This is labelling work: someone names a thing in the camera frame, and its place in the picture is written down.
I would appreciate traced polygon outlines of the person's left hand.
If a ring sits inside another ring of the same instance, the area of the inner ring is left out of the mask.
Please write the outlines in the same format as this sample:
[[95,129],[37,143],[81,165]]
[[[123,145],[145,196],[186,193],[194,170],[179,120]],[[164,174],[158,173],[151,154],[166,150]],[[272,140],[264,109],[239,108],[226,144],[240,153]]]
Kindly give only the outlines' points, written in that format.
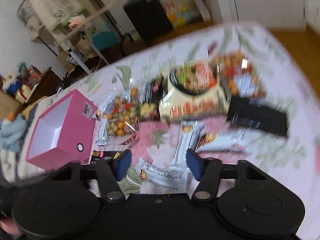
[[10,235],[17,236],[20,234],[17,224],[12,218],[0,220],[1,229]]

